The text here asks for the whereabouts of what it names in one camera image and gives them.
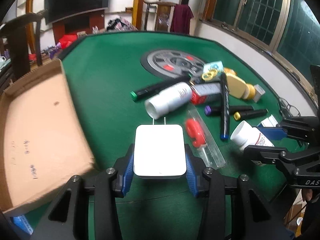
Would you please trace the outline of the person hand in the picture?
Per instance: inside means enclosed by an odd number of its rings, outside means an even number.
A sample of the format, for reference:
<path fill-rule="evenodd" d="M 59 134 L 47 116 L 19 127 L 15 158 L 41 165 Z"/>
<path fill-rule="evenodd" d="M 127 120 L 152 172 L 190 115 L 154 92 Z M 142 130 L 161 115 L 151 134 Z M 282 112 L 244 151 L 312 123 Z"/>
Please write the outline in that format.
<path fill-rule="evenodd" d="M 304 202 L 312 200 L 312 189 L 302 189 L 302 199 Z"/>

